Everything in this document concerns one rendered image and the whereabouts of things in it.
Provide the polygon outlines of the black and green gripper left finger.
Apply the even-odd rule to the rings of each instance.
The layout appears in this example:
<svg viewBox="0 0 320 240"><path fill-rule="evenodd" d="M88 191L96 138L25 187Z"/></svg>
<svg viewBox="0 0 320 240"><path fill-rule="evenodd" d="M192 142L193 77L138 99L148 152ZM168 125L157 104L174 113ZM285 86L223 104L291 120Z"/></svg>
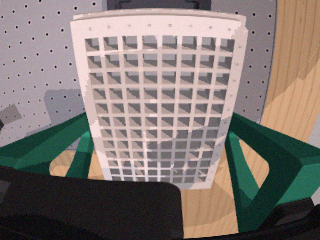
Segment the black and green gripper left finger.
<svg viewBox="0 0 320 240"><path fill-rule="evenodd" d="M50 163L79 137L77 150L65 177L88 179L94 142L86 112L0 147L0 165L51 175Z"/></svg>

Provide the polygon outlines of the white well plate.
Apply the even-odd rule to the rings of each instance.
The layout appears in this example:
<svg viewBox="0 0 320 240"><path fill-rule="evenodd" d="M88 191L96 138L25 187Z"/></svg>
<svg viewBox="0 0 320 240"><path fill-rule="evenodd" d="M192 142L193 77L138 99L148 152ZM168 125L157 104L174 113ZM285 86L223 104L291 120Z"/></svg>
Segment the white well plate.
<svg viewBox="0 0 320 240"><path fill-rule="evenodd" d="M77 71L104 179L210 189L239 87L246 16L139 8L73 18Z"/></svg>

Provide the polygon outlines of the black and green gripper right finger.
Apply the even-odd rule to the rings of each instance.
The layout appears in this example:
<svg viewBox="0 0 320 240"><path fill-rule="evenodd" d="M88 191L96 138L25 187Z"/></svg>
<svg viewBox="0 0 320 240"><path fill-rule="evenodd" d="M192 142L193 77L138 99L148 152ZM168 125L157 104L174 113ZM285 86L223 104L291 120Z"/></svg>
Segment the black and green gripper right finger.
<svg viewBox="0 0 320 240"><path fill-rule="evenodd" d="M269 173L260 189L237 136L269 165ZM257 230L277 206L311 198L320 187L320 148L235 112L224 145L238 233Z"/></svg>

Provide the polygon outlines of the grey rectangular base plate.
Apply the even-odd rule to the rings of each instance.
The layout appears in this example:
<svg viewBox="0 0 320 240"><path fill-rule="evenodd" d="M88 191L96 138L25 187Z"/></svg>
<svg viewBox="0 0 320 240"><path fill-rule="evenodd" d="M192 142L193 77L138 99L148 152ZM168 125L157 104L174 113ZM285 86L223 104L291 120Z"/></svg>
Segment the grey rectangular base plate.
<svg viewBox="0 0 320 240"><path fill-rule="evenodd" d="M261 124L272 73L278 0L211 0L211 11L247 16L233 112ZM107 0L0 0L0 147L61 124L85 105L71 24Z"/></svg>

